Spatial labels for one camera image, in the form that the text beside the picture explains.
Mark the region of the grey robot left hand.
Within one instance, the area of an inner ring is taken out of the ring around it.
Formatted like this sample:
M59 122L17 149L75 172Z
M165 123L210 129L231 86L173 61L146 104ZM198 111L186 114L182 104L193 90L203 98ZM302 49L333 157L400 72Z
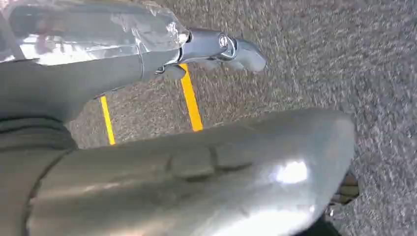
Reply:
M80 149L65 124L109 91L182 63L262 71L252 43L184 26L151 1L0 3L3 236L295 236L348 171L340 111L271 113L199 132Z

